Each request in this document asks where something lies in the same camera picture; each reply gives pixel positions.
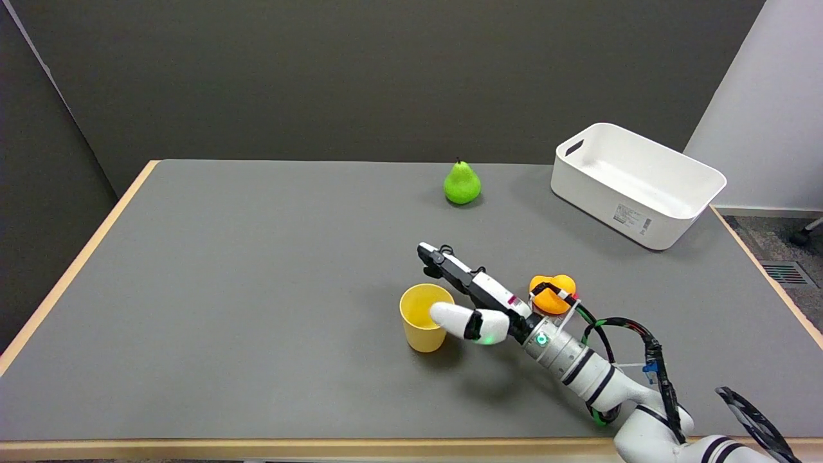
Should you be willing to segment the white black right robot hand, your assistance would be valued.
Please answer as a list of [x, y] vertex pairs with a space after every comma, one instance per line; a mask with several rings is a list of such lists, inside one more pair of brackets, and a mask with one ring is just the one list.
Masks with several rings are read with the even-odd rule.
[[508, 337], [523, 345], [533, 331], [532, 309], [526, 302], [491, 278], [484, 267], [470, 269], [456, 258], [453, 248], [436, 248], [424, 241], [417, 245], [424, 274], [443, 278], [459, 293], [469, 297], [474, 308], [456, 303], [435, 302], [429, 315], [447, 333], [477, 345], [497, 345]]

